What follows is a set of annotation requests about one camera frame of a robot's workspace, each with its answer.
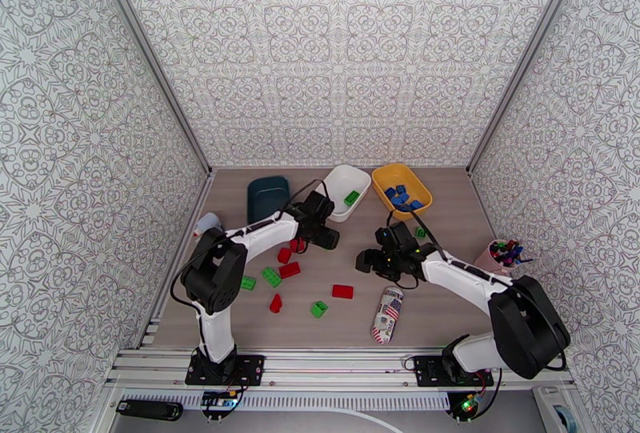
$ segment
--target white bowl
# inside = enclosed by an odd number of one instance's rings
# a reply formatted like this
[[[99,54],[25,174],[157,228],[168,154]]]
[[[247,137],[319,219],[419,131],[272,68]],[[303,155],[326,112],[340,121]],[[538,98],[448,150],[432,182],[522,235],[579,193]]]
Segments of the white bowl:
[[[349,218],[349,215],[353,213],[355,207],[358,206],[362,197],[369,190],[371,186],[371,177],[363,170],[349,166],[348,164],[341,164],[336,166],[331,172],[324,178],[326,184],[326,190],[329,192],[329,198],[334,202],[335,208],[329,220],[333,222],[344,222]],[[315,189],[320,194],[325,194],[324,186],[318,185]],[[345,198],[349,196],[351,191],[356,190],[360,195],[353,205],[347,206]]]

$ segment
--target yellow tray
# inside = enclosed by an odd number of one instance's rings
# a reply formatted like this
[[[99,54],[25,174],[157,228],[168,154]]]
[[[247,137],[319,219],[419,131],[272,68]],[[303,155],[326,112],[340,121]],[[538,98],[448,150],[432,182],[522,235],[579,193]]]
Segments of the yellow tray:
[[[424,206],[415,210],[416,214],[424,212],[434,201],[429,190],[425,188],[415,173],[409,169],[407,165],[395,162],[387,164],[381,168],[377,168],[371,174],[374,182],[374,190],[389,210],[394,209],[393,203],[385,195],[385,190],[389,187],[395,188],[397,185],[404,185],[406,192],[409,194],[409,201],[418,200]],[[394,217],[397,220],[408,220],[413,218],[409,211],[394,211]]]

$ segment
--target green toy brick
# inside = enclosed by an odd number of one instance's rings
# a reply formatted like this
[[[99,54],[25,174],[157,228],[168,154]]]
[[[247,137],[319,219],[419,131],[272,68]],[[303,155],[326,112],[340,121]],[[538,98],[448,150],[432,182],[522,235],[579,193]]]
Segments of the green toy brick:
[[[360,194],[356,190],[353,190],[345,198],[345,205],[347,205],[347,206],[353,205],[355,203],[355,201],[358,199],[358,196],[360,196]]]
[[[322,301],[316,301],[311,307],[311,314],[316,318],[321,318],[329,307]]]
[[[262,277],[266,279],[266,281],[271,285],[271,287],[278,287],[282,282],[282,280],[280,279],[280,276],[278,276],[278,273],[273,269],[271,269],[270,267],[265,267],[262,270]]]
[[[249,276],[242,276],[242,283],[240,287],[243,290],[253,291],[255,288],[255,278],[250,278]]]

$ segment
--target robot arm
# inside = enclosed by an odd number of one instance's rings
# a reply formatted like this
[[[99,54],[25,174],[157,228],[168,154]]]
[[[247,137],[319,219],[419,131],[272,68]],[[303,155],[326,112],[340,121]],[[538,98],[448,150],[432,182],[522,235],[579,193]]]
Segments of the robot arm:
[[[461,262],[437,243],[419,246],[402,222],[378,229],[382,249],[358,256],[356,269],[397,282],[402,274],[437,284],[490,316],[493,332],[462,336],[443,351],[452,381],[485,368],[509,367],[532,379],[568,347],[569,333],[540,284],[510,279]]]
[[[311,191],[304,202],[276,211],[269,218],[241,229],[210,228],[196,246],[190,265],[181,273],[186,295],[196,309],[200,330],[199,353],[218,369],[221,383],[233,370],[235,342],[231,335],[230,305],[238,296],[246,263],[279,243],[304,239],[332,250],[339,233],[325,227],[334,203]]]

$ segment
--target patterned wallpaper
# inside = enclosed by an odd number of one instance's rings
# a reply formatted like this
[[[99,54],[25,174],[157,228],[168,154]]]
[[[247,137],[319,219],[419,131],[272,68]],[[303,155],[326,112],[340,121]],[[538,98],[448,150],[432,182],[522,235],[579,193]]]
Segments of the patterned wallpaper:
[[[214,166],[465,165],[546,0],[132,0]]]
[[[203,179],[110,0],[0,0],[0,431],[86,431]]]
[[[640,0],[569,0],[474,172],[572,335],[599,431],[640,431]]]

